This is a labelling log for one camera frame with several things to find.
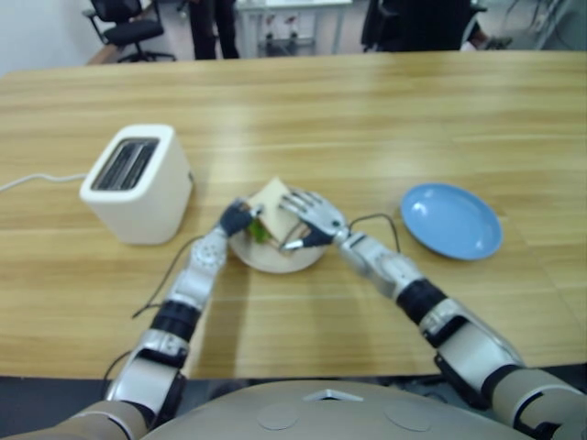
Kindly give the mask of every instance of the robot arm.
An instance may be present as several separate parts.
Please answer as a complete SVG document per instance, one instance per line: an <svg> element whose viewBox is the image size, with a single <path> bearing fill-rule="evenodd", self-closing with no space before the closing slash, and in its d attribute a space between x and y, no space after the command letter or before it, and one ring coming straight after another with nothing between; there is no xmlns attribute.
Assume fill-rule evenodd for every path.
<svg viewBox="0 0 587 440"><path fill-rule="evenodd" d="M227 241L262 209L246 211L241 206L242 200L237 199L218 224L193 244L184 269L110 385L105 401L53 428L8 438L137 440L173 418L186 381L181 369L190 339L212 294L216 275L226 263Z"/></svg>
<svg viewBox="0 0 587 440"><path fill-rule="evenodd" d="M334 243L359 275L418 326L436 349L434 361L443 376L471 406L491 406L502 423L535 438L580 438L586 396L545 371L526 368L505 338L434 286L409 258L371 236L352 233L344 216L319 194L294 193L282 208L311 230L284 247Z"/></svg>

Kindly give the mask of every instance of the bread slice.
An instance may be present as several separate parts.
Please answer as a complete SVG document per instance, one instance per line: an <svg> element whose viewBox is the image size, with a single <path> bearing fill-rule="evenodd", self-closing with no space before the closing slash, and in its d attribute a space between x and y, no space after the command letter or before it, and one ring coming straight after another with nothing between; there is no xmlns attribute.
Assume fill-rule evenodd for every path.
<svg viewBox="0 0 587 440"><path fill-rule="evenodd" d="M300 223L297 215L279 207L282 197L289 193L290 190L281 179L274 177L259 192L247 200L247 204L251 207L263 204L264 209L259 219L278 246L283 244L285 239Z"/></svg>

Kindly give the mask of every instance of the chair leg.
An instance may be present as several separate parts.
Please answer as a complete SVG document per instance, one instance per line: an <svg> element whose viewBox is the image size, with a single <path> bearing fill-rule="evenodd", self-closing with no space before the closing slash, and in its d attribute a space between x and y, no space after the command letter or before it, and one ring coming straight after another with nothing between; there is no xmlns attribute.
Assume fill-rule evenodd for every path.
<svg viewBox="0 0 587 440"><path fill-rule="evenodd" d="M172 61L177 61L177 58L175 57L175 55L173 55L172 53L164 53L164 52L151 52L151 51L146 51L145 52L148 56L153 57L155 60L157 58L169 58Z"/></svg>
<svg viewBox="0 0 587 440"><path fill-rule="evenodd" d="M137 48L138 61L149 61L147 52L145 52L143 48L140 47L140 44L135 43L135 48Z"/></svg>
<svg viewBox="0 0 587 440"><path fill-rule="evenodd" d="M137 53L131 53L130 55L127 55L126 57L122 57L117 62L126 62L126 61L128 61L128 62L140 61L139 55Z"/></svg>

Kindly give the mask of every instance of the black chair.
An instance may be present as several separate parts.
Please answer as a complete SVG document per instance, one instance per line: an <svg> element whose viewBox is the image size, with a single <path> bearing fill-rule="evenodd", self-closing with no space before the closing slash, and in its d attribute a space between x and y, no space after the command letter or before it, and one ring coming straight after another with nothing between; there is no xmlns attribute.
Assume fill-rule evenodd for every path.
<svg viewBox="0 0 587 440"><path fill-rule="evenodd" d="M360 42L365 51L458 50L486 10L471 0L370 0Z"/></svg>
<svg viewBox="0 0 587 440"><path fill-rule="evenodd" d="M140 42L146 39L153 39L165 32L161 24L161 13L157 0L153 1L153 8L157 20L147 18L138 18L143 12L140 0L91 0L94 10L88 9L83 14L90 19L98 37L104 44L113 44L118 48L123 48L129 44L134 44L137 48L136 53L121 58L118 62L130 61L156 61L158 58L168 58L176 61L174 55L170 53L151 52L143 50ZM107 23L116 23L114 27L100 32L95 23L95 18Z"/></svg>

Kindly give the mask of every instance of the wall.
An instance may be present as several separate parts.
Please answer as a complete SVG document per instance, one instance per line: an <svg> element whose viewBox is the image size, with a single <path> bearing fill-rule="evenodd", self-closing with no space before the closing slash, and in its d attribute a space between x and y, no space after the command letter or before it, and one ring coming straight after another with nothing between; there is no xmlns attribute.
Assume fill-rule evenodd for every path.
<svg viewBox="0 0 587 440"><path fill-rule="evenodd" d="M82 16L89 7L89 0L0 0L0 76L84 65L103 46Z"/></svg>

